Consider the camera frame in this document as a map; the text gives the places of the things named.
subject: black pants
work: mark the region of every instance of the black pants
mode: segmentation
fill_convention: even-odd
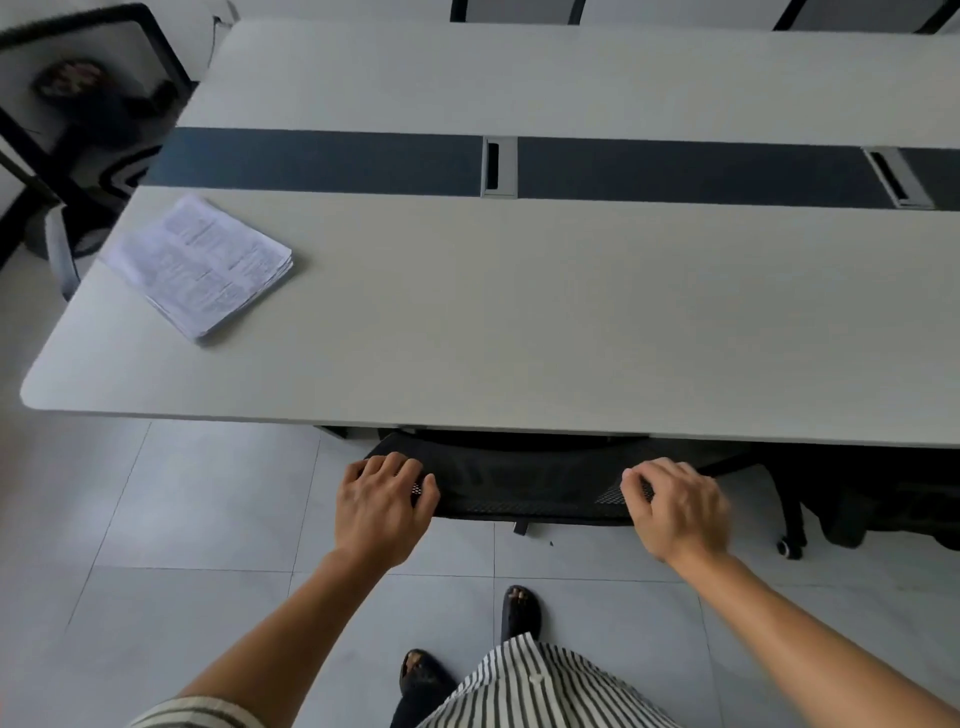
[[[390,728],[417,728],[451,693],[452,691],[436,683],[415,685],[400,698]]]

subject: right hand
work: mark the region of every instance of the right hand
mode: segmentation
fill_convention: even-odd
[[[643,477],[654,489],[647,502]],[[636,533],[655,558],[676,568],[689,555],[723,554],[730,542],[730,502],[717,481],[668,457],[623,472],[620,491]]]

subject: striped shirt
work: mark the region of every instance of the striped shirt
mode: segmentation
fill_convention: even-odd
[[[223,700],[168,700],[131,728],[263,728]],[[529,634],[495,647],[420,728],[681,728],[582,655]]]

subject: left hand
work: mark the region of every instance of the left hand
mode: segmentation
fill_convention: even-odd
[[[423,479],[417,506],[411,504],[422,469],[419,460],[399,452],[348,465],[337,492],[333,529],[337,550],[384,572],[406,561],[426,533],[440,500],[437,479],[429,474]]]

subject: forearm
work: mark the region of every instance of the forearm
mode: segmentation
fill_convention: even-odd
[[[777,594],[735,558],[696,554],[675,566],[815,728],[960,726],[960,713]]]
[[[204,695],[288,728],[330,649],[382,576],[332,551],[275,612],[204,670],[180,697]]]

